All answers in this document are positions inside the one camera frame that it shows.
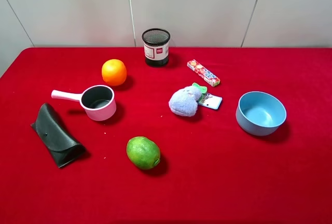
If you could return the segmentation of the blue plush toy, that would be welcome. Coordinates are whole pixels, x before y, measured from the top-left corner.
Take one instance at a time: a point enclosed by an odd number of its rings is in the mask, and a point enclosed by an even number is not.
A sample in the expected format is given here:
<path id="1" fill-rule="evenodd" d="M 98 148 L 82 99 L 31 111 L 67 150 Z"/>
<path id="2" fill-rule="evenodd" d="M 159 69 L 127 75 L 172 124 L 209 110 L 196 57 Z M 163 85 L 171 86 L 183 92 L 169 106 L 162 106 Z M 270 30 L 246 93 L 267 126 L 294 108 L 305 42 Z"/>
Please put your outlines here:
<path id="1" fill-rule="evenodd" d="M 169 100 L 172 113 L 182 117 L 193 117 L 198 106 L 218 110 L 223 98 L 208 93 L 205 86 L 193 83 L 191 86 L 177 90 Z"/>

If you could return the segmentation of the red candy stick pack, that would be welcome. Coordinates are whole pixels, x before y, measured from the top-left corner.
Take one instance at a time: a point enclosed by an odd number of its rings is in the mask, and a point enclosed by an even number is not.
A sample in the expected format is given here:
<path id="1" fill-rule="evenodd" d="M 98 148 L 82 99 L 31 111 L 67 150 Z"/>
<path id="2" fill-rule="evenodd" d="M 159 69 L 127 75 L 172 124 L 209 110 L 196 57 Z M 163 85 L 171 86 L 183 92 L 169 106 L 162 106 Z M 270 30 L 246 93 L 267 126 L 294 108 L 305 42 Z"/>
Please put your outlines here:
<path id="1" fill-rule="evenodd" d="M 187 66 L 210 86 L 215 87 L 220 84 L 220 79 L 195 59 L 188 61 Z"/>

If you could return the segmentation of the green lime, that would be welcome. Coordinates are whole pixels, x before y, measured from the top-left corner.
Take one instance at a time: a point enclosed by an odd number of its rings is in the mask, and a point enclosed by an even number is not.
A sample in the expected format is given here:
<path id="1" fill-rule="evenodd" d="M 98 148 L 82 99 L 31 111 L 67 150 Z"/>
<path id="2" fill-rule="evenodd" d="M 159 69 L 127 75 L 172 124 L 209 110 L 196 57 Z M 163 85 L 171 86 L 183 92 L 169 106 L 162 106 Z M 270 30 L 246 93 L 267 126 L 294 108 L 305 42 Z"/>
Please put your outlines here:
<path id="1" fill-rule="evenodd" d="M 126 147 L 130 161 L 141 170 L 150 170 L 160 162 L 159 147 L 144 136 L 131 138 Z"/>

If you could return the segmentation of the orange fruit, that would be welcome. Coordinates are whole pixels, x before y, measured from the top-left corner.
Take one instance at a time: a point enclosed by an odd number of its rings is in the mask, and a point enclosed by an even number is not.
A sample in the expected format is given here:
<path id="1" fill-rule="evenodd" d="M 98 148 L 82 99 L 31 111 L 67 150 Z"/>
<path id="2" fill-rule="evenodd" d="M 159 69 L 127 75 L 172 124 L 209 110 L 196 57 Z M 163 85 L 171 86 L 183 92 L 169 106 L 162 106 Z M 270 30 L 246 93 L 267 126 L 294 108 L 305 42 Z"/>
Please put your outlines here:
<path id="1" fill-rule="evenodd" d="M 102 78 L 110 86 L 120 86 L 127 78 L 127 69 L 123 61 L 111 59 L 102 66 Z"/>

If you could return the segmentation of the black mesh pen holder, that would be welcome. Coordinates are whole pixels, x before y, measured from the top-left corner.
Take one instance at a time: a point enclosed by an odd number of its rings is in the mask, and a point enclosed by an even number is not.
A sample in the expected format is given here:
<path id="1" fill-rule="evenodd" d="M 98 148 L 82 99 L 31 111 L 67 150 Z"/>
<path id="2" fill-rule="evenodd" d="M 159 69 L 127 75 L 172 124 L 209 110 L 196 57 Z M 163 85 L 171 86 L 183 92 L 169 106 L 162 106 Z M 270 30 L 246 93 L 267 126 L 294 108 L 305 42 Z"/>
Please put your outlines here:
<path id="1" fill-rule="evenodd" d="M 160 28 L 152 28 L 142 33 L 145 62 L 152 67 L 165 66 L 169 61 L 170 33 Z"/>

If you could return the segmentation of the red tablecloth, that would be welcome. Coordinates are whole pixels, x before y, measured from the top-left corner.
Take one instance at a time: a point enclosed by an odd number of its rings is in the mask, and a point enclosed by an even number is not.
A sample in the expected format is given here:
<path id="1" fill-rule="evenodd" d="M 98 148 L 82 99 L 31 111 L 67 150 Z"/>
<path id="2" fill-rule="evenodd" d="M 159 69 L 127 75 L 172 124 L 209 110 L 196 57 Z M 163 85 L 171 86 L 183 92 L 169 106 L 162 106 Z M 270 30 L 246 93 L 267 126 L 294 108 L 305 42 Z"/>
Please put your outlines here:
<path id="1" fill-rule="evenodd" d="M 102 66 L 123 61 L 127 78 L 110 86 Z M 195 59 L 220 79 L 192 71 Z M 197 83 L 222 97 L 193 117 L 169 100 Z M 90 119 L 53 90 L 113 89 L 117 109 Z M 285 122 L 270 135 L 236 121 L 240 97 L 273 95 Z M 32 129 L 50 104 L 86 153 L 58 168 Z M 128 141 L 144 136 L 160 162 L 141 170 Z M 331 50 L 327 48 L 171 48 L 149 67 L 142 48 L 28 48 L 1 77 L 1 223 L 331 223 Z"/>

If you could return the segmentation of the light blue bowl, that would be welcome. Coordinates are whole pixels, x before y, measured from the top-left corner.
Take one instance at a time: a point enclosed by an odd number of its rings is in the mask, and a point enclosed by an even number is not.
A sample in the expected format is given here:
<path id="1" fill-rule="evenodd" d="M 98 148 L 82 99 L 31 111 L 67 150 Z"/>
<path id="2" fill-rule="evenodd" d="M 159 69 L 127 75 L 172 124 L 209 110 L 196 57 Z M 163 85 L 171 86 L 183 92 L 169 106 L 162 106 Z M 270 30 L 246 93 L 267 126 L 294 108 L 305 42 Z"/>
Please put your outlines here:
<path id="1" fill-rule="evenodd" d="M 286 108 L 271 94 L 251 91 L 243 94 L 238 101 L 236 121 L 251 135 L 272 134 L 285 122 L 286 117 Z"/>

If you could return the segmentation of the black leather glasses case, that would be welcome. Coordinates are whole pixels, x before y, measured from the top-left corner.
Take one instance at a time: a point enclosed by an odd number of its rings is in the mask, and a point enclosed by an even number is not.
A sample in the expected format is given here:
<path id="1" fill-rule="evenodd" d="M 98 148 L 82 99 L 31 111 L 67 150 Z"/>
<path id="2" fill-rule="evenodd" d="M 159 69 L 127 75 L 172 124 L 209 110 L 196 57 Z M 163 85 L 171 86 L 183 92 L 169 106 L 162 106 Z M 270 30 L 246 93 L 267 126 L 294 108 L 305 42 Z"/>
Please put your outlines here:
<path id="1" fill-rule="evenodd" d="M 86 153 L 86 148 L 71 135 L 54 108 L 44 103 L 32 129 L 42 140 L 58 168 L 65 167 Z"/>

